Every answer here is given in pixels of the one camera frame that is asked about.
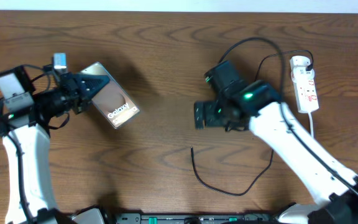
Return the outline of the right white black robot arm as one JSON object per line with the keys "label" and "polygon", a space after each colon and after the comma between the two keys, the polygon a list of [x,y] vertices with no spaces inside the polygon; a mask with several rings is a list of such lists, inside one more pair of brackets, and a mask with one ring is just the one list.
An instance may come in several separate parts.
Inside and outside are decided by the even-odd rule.
{"label": "right white black robot arm", "polygon": [[228,60],[206,72],[204,79],[217,98],[195,103],[197,127],[244,126],[270,146],[312,196],[312,205],[291,205],[276,222],[358,223],[358,175],[311,136],[278,91],[263,80],[248,84]]}

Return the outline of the white power strip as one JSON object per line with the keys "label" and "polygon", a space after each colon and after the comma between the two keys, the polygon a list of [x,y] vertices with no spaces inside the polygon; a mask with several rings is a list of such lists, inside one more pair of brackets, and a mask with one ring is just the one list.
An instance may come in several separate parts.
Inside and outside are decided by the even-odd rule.
{"label": "white power strip", "polygon": [[314,70],[295,67],[291,71],[295,90],[296,105],[299,113],[311,113],[319,109],[318,95],[314,82]]}

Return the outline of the white charger plug adapter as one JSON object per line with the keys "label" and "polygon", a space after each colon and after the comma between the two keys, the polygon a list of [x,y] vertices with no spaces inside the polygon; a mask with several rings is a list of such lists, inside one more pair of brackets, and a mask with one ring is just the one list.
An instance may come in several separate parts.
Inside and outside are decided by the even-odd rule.
{"label": "white charger plug adapter", "polygon": [[311,65],[311,60],[308,57],[296,55],[290,59],[290,68],[293,70],[295,67],[308,67]]}

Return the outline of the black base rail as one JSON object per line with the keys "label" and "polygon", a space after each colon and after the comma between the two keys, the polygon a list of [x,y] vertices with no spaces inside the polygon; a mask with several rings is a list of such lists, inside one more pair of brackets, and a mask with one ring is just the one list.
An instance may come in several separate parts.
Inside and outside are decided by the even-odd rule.
{"label": "black base rail", "polygon": [[122,213],[114,216],[120,224],[220,224],[220,223],[278,223],[265,213],[235,214],[140,214]]}

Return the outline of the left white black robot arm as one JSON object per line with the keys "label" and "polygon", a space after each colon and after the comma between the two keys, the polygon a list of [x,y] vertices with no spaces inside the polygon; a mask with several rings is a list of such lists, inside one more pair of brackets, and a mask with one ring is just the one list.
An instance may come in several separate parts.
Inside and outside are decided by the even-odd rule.
{"label": "left white black robot arm", "polygon": [[56,87],[35,92],[25,67],[0,72],[0,137],[9,162],[6,223],[110,223],[94,205],[63,213],[55,201],[50,176],[50,130],[53,117],[78,114],[110,81],[107,75],[71,72],[56,75]]}

